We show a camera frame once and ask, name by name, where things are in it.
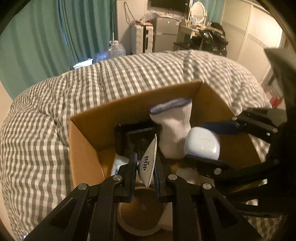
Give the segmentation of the brown cardboard box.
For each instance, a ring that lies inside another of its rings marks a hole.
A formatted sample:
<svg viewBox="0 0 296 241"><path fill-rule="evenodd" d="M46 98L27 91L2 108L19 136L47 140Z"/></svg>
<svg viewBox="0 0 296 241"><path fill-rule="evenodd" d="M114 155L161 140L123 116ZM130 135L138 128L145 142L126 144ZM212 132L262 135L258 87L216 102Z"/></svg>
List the brown cardboard box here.
<svg viewBox="0 0 296 241"><path fill-rule="evenodd" d="M69 123L74 189L50 240L116 240L117 224L156 234L171 206L173 231L156 240L261 240L227 199L235 175L260 163L247 133L207 84L189 82L118 99Z"/></svg>

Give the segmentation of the grey mini fridge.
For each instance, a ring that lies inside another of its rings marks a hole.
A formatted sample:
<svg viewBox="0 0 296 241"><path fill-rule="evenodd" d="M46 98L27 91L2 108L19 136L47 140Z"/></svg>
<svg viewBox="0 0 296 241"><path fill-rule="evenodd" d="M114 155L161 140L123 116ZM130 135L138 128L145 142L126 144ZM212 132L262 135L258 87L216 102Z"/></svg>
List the grey mini fridge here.
<svg viewBox="0 0 296 241"><path fill-rule="evenodd" d="M179 20L168 17L154 18L153 52L172 51L177 40Z"/></svg>

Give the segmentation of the black round object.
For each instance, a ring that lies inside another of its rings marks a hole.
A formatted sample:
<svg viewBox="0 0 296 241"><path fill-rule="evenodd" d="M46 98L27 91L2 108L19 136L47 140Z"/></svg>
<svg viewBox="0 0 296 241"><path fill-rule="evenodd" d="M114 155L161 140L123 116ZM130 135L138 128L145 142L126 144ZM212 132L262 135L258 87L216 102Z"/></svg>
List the black round object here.
<svg viewBox="0 0 296 241"><path fill-rule="evenodd" d="M117 125L114 128L116 154L129 158L132 153L140 160L154 139L157 127L151 121Z"/></svg>

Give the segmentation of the grey checkered duvet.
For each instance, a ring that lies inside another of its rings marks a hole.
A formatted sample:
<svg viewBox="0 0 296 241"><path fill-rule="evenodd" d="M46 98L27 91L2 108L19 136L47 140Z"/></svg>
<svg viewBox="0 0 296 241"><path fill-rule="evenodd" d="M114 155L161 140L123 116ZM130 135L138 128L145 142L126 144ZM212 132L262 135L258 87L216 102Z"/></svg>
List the grey checkered duvet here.
<svg viewBox="0 0 296 241"><path fill-rule="evenodd" d="M15 239L23 240L70 192L71 116L196 79L208 84L235 115L244 107L270 107L246 68L197 50L102 61L41 81L17 96L1 127L1 194Z"/></svg>

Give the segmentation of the light blue earbuds case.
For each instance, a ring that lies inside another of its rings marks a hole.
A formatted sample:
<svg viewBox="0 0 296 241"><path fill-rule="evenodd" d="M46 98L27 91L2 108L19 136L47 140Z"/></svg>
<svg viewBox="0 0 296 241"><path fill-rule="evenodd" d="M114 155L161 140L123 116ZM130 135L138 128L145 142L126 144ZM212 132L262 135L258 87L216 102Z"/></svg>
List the light blue earbuds case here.
<svg viewBox="0 0 296 241"><path fill-rule="evenodd" d="M219 137L206 128L193 127L185 140L184 154L218 160L220 156Z"/></svg>

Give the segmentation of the white cream tube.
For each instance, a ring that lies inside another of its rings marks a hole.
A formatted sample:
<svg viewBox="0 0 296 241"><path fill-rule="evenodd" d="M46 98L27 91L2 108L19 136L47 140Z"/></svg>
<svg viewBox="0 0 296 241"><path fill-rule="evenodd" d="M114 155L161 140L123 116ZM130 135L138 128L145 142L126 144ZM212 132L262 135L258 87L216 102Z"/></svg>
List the white cream tube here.
<svg viewBox="0 0 296 241"><path fill-rule="evenodd" d="M152 176L154 172L154 166L157 155L157 135L154 135L154 139L143 154L140 162L138 163L138 175L145 187L151 184Z"/></svg>

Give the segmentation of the teal right curtain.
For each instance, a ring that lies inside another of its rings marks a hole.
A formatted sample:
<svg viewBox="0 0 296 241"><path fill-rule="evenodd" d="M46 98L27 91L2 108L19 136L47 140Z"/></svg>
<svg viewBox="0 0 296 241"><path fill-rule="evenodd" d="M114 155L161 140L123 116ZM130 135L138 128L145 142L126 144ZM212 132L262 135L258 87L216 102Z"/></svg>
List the teal right curtain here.
<svg viewBox="0 0 296 241"><path fill-rule="evenodd" d="M225 0L201 0L207 11L207 23L221 23L224 13Z"/></svg>

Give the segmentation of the black wall television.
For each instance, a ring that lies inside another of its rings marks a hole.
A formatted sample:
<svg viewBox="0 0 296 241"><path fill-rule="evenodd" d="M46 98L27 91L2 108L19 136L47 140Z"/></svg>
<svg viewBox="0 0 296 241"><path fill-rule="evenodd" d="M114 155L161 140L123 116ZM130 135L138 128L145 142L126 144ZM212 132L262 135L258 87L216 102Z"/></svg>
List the black wall television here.
<svg viewBox="0 0 296 241"><path fill-rule="evenodd" d="M151 5L184 13L188 10L190 0L151 0Z"/></svg>

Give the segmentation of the clear water jug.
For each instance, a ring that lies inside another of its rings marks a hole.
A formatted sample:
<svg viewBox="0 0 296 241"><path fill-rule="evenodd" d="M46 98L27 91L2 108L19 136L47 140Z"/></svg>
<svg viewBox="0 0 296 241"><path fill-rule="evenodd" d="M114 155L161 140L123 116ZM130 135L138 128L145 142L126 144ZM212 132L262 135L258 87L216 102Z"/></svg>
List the clear water jug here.
<svg viewBox="0 0 296 241"><path fill-rule="evenodd" d="M126 55L126 50L118 40L115 39L114 33L112 33L112 39L110 41L110 46L108 48L108 58L117 58Z"/></svg>

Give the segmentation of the white oval mirror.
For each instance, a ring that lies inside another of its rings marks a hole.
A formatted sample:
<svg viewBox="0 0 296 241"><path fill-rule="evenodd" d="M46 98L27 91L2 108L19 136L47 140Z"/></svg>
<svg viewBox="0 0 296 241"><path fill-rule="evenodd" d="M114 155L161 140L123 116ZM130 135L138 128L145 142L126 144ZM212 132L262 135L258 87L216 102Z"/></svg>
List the white oval mirror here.
<svg viewBox="0 0 296 241"><path fill-rule="evenodd" d="M189 20L193 25L201 24L206 19L206 10L204 5L197 1L191 5L189 11Z"/></svg>

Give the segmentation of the white sock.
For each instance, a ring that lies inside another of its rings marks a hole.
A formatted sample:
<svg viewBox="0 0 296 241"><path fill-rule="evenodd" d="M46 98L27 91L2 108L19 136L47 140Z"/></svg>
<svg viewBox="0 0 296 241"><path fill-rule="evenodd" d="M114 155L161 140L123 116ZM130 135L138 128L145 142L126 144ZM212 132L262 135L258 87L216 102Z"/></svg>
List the white sock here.
<svg viewBox="0 0 296 241"><path fill-rule="evenodd" d="M151 120L160 126L158 145L167 159L184 157L184 144L191 130L192 99L176 98L149 108Z"/></svg>

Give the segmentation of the black bag on desk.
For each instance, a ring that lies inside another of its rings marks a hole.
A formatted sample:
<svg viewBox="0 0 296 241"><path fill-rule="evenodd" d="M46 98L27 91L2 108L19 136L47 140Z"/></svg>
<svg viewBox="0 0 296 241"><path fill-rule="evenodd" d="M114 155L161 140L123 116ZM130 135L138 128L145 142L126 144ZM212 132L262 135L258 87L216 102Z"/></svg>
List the black bag on desk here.
<svg viewBox="0 0 296 241"><path fill-rule="evenodd" d="M219 56L227 56L227 45L225 31L219 23L212 22L210 25L212 28L222 31L219 33L215 30L202 30L200 36L192 37L189 46L191 49L210 52Z"/></svg>

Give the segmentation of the tape roll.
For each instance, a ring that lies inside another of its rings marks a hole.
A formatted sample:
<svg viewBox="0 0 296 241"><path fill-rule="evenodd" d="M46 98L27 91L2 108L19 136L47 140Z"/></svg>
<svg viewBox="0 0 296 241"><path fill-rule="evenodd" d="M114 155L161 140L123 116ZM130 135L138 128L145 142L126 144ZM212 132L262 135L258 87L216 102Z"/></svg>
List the tape roll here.
<svg viewBox="0 0 296 241"><path fill-rule="evenodd" d="M158 201L154 189L137 186L132 202L121 202L117 205L117 221L131 235L139 237L153 235L161 230L159 220L165 207L165 204Z"/></svg>

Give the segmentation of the white louvered wardrobe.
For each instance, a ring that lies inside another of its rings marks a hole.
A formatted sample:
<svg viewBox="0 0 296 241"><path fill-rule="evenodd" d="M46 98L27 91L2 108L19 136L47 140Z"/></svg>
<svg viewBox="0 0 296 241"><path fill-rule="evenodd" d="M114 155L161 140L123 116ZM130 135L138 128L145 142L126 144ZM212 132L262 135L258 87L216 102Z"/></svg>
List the white louvered wardrobe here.
<svg viewBox="0 0 296 241"><path fill-rule="evenodd" d="M262 83L270 71L264 49L280 46L280 25L263 7L250 1L226 1L221 23L228 41L227 57Z"/></svg>

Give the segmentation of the teal curtain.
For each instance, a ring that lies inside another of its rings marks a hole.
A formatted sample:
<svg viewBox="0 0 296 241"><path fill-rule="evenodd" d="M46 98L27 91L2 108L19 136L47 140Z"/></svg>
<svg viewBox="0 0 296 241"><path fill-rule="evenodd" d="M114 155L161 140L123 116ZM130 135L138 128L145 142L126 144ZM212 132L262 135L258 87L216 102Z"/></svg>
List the teal curtain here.
<svg viewBox="0 0 296 241"><path fill-rule="evenodd" d="M113 1L30 1L1 34L1 83L16 98L109 47Z"/></svg>
<svg viewBox="0 0 296 241"><path fill-rule="evenodd" d="M207 23L221 23L224 13L225 0L201 0L207 11Z"/></svg>

